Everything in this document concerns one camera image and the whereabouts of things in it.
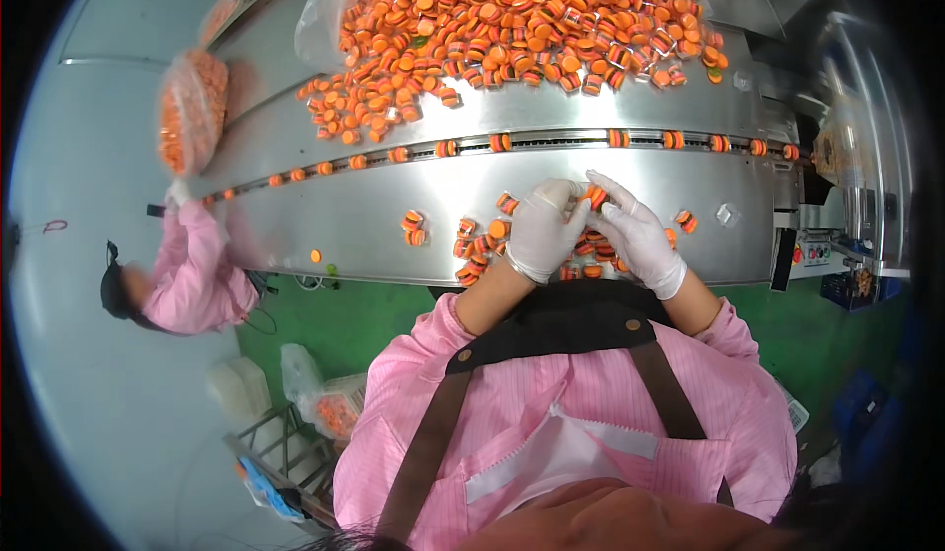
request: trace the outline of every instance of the metal table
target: metal table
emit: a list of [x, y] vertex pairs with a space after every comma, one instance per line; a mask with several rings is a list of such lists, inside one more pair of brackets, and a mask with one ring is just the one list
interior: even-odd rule
[[[394, 128], [380, 144], [366, 139], [351, 147], [316, 140], [310, 114], [295, 99], [298, 87], [315, 75], [293, 51], [295, 23], [306, 0], [261, 1], [263, 8], [211, 45], [230, 66], [228, 122], [217, 154], [193, 183], [195, 194], [264, 181], [294, 167], [356, 153], [375, 157], [398, 146], [431, 149], [432, 142], [443, 139], [463, 139], [466, 147], [471, 139], [492, 132], [512, 132], [513, 141], [582, 141], [573, 149], [464, 151], [443, 160], [344, 171], [247, 192], [213, 207], [230, 232], [235, 264], [324, 274], [325, 266], [333, 263], [347, 278], [453, 285], [462, 265], [452, 255], [460, 217], [470, 215], [488, 224], [500, 215], [494, 204], [502, 191], [522, 197], [546, 177], [584, 180], [584, 171], [594, 167], [637, 193], [667, 226], [675, 226], [672, 217], [681, 209], [696, 214], [700, 227], [680, 238], [679, 251], [706, 282], [767, 280], [774, 234], [769, 160], [707, 153], [702, 147], [668, 151], [635, 145], [614, 150], [605, 142], [594, 143], [606, 138], [604, 128], [632, 129], [636, 136], [654, 141], [667, 129], [683, 131], [687, 139], [724, 133], [733, 143], [736, 137], [766, 137], [759, 86], [743, 86], [743, 91], [733, 85], [736, 74], [754, 80], [754, 63], [739, 31], [720, 28], [729, 60], [722, 85], [712, 85], [697, 60], [684, 64], [687, 85], [661, 91], [628, 78], [619, 92], [605, 86], [598, 97], [565, 95], [548, 83], [538, 88], [513, 83], [493, 92], [450, 80], [462, 98], [461, 107], [451, 110], [424, 95], [421, 120]], [[726, 202], [735, 203], [743, 214], [735, 229], [715, 220], [718, 206]], [[408, 209], [426, 216], [430, 239], [419, 248], [404, 242], [399, 227]], [[310, 259], [313, 249], [323, 254], [319, 264]]]
[[[234, 262], [295, 274], [422, 285], [453, 285], [463, 261], [453, 256], [456, 225], [471, 217], [488, 225], [502, 216], [503, 191], [524, 196], [547, 177], [583, 180], [590, 167], [625, 184], [666, 226], [688, 209], [699, 218], [679, 253], [711, 284], [764, 282], [774, 241], [770, 160], [702, 151], [638, 149], [480, 153], [413, 164], [346, 171], [250, 192], [214, 205], [230, 233]], [[715, 211], [734, 203], [742, 220], [722, 227]], [[429, 239], [404, 242], [408, 209], [425, 217]], [[311, 261], [318, 249], [322, 261]]]

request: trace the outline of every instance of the pink striped jacket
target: pink striped jacket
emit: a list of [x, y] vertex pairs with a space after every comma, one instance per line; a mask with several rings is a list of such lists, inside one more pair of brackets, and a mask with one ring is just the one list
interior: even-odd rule
[[[342, 526], [376, 524], [446, 363], [473, 339], [456, 321], [455, 298], [441, 297], [410, 336], [396, 337], [372, 363], [364, 414], [335, 473]], [[695, 337], [653, 326], [708, 439], [666, 438], [626, 350], [479, 368], [408, 544], [418, 551], [450, 549], [495, 520], [502, 492], [467, 504], [466, 482], [520, 449], [556, 401], [573, 418], [657, 437], [653, 459], [601, 445], [630, 485], [711, 502], [724, 474], [735, 507], [770, 521], [793, 481], [797, 442], [785, 397], [759, 364], [748, 325], [723, 299], [712, 325]]]

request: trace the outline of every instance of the gloved hand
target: gloved hand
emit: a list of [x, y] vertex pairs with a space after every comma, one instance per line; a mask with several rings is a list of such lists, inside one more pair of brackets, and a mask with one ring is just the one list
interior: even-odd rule
[[548, 179], [515, 208], [505, 259], [536, 285], [548, 283], [584, 231], [590, 200], [577, 203], [567, 222], [564, 220], [568, 201], [581, 194], [581, 184]]
[[630, 272], [655, 292], [658, 299], [665, 301], [676, 295], [687, 267], [682, 257], [669, 247], [660, 219], [630, 191], [607, 176], [589, 169], [587, 177], [616, 203], [604, 203], [601, 214], [592, 213], [588, 217], [588, 225], [607, 236]]
[[181, 207], [183, 203], [193, 200], [194, 197], [190, 194], [190, 188], [187, 187], [187, 182], [183, 178], [175, 178], [170, 188], [167, 189], [167, 194], [164, 195], [164, 203], [167, 206], [170, 206], [170, 203], [175, 203], [178, 207]]

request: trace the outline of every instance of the conveyor chain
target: conveyor chain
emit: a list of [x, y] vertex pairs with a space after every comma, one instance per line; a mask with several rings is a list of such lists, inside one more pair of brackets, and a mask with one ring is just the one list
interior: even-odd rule
[[[616, 133], [618, 139], [613, 141]], [[720, 143], [725, 139], [726, 150], [713, 149], [714, 142]], [[680, 149], [705, 151], [707, 153], [744, 153], [756, 157], [767, 157], [786, 161], [797, 159], [797, 147], [778, 141], [767, 142], [749, 137], [726, 137], [706, 132], [679, 132], [662, 131], [657, 129], [556, 129], [543, 131], [499, 132], [493, 134], [474, 135], [451, 139], [449, 149], [438, 148], [442, 141], [424, 141], [420, 143], [397, 146], [394, 148], [377, 149], [366, 153], [357, 153], [351, 156], [338, 158], [321, 164], [312, 164], [294, 168], [290, 171], [276, 172], [266, 178], [253, 180], [233, 188], [220, 190], [204, 197], [204, 203], [214, 203], [220, 200], [230, 200], [260, 188], [294, 184], [313, 178], [323, 178], [327, 175], [365, 169], [367, 167], [397, 166], [403, 163], [419, 162], [428, 159], [442, 159], [457, 155], [477, 155], [482, 153], [500, 152], [527, 152], [530, 150], [546, 150], [558, 146], [561, 149], [666, 149], [668, 152]], [[395, 160], [393, 153], [399, 152]], [[329, 173], [319, 173], [327, 169]]]

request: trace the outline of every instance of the black cap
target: black cap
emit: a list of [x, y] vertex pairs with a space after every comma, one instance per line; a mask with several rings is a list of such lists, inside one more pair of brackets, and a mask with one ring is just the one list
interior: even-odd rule
[[118, 248], [109, 241], [106, 246], [108, 267], [102, 276], [102, 307], [119, 320], [126, 320], [136, 312], [131, 305], [125, 285], [121, 282], [121, 266], [115, 261]]

